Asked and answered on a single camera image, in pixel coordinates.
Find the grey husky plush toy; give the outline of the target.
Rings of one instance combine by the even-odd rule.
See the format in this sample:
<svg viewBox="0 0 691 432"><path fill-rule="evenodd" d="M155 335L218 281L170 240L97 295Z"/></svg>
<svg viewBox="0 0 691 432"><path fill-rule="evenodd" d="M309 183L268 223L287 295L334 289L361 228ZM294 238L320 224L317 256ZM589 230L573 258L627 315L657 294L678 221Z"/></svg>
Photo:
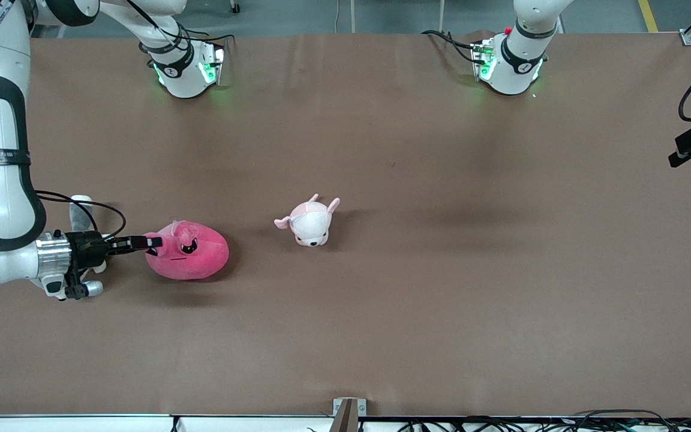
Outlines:
<svg viewBox="0 0 691 432"><path fill-rule="evenodd" d="M80 204L74 204L70 202L69 205L69 218L71 223L72 232L88 232L93 229L93 224L91 221L92 216L92 204L82 204L82 202L90 202L91 198L88 195L71 195L72 200L80 202Z"/></svg>

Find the white table edge rail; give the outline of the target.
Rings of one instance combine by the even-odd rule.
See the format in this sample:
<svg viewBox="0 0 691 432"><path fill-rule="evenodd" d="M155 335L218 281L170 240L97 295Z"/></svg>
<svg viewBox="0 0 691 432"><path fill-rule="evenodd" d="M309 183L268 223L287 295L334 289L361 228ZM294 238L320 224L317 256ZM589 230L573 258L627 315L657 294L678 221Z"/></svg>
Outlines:
<svg viewBox="0 0 691 432"><path fill-rule="evenodd" d="M0 432L691 432L691 418L583 416L6 415Z"/></svg>

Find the round hot pink plush toy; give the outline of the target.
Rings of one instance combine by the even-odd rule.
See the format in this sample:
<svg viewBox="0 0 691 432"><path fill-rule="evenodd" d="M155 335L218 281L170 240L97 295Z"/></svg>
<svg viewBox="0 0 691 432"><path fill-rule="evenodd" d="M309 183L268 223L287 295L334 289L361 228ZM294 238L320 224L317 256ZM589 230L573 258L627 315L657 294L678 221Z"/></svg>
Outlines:
<svg viewBox="0 0 691 432"><path fill-rule="evenodd" d="M229 246L216 230L192 221L173 221L146 238L162 245L146 251L146 262L162 277L176 281L201 280L216 274L229 259Z"/></svg>

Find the metal table edge bracket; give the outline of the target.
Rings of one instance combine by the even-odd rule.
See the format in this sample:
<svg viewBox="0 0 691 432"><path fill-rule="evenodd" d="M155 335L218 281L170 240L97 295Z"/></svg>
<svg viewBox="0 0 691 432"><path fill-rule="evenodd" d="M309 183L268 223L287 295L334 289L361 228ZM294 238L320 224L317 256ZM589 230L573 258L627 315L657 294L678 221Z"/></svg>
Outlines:
<svg viewBox="0 0 691 432"><path fill-rule="evenodd" d="M367 415L365 398L340 397L332 400L334 420L329 432L364 432L362 418Z"/></svg>

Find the pale pink plush dog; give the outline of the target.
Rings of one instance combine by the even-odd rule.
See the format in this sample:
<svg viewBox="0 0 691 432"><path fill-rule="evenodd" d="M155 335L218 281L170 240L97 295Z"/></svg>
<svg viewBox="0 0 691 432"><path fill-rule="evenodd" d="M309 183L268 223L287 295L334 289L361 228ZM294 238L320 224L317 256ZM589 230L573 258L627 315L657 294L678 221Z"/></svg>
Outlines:
<svg viewBox="0 0 691 432"><path fill-rule="evenodd" d="M277 229L289 229L297 244L307 248L324 246L329 240L329 229L335 210L341 203L335 197L328 205L319 202L319 195L313 194L309 200L297 205L291 213L274 219Z"/></svg>

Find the brown table cover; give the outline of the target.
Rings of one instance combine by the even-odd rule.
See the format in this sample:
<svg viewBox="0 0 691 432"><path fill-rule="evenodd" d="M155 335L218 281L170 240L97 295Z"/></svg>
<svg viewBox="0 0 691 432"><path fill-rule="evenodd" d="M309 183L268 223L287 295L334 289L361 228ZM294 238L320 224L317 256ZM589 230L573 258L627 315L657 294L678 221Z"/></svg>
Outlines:
<svg viewBox="0 0 691 432"><path fill-rule="evenodd" d="M548 54L503 97L421 35L238 38L225 87L178 100L131 39L33 40L35 186L231 258L175 282L115 257L79 301L0 286L0 415L691 416L691 47ZM274 219L313 194L341 203L307 248Z"/></svg>

